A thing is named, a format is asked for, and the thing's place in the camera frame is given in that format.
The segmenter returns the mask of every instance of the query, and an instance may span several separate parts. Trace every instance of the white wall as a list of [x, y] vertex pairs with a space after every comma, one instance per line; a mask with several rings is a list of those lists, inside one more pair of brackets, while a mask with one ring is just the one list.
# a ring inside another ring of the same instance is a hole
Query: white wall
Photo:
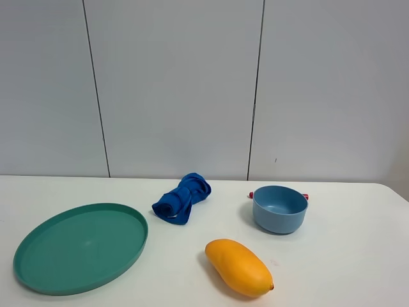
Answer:
[[113, 177], [246, 179], [263, 0], [85, 0]]
[[408, 12], [401, 0], [266, 0], [251, 180], [409, 177]]
[[107, 176], [81, 0], [0, 3], [0, 174]]

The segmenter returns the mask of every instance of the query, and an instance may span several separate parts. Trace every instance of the plate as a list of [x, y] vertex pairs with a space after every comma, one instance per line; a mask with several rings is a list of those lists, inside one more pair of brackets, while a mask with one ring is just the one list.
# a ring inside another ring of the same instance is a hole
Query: plate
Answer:
[[148, 224], [117, 203], [95, 203], [60, 213], [35, 228], [14, 255], [17, 279], [48, 295], [89, 291], [114, 280], [142, 253]]

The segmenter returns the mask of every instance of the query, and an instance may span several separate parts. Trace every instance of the light blue bowl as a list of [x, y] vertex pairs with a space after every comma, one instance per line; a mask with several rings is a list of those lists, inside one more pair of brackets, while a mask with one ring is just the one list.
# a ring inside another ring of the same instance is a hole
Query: light blue bowl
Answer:
[[253, 194], [254, 220], [269, 232], [294, 232], [301, 226], [307, 207], [306, 198], [288, 187], [269, 185]]

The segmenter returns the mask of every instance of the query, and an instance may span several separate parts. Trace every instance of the cloth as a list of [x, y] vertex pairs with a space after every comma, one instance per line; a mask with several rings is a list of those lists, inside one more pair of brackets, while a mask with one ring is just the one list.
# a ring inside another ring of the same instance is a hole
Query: cloth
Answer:
[[164, 221], [184, 225], [189, 220], [192, 205], [205, 200], [211, 192], [212, 188], [201, 175], [190, 173], [181, 179], [176, 189], [154, 203], [152, 209]]

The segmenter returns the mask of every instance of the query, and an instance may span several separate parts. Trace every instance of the mango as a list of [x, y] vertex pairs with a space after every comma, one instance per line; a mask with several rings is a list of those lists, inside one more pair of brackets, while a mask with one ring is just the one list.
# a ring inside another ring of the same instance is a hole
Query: mango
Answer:
[[219, 239], [206, 245], [205, 253], [230, 288], [249, 297], [274, 289], [273, 277], [265, 264], [240, 243]]

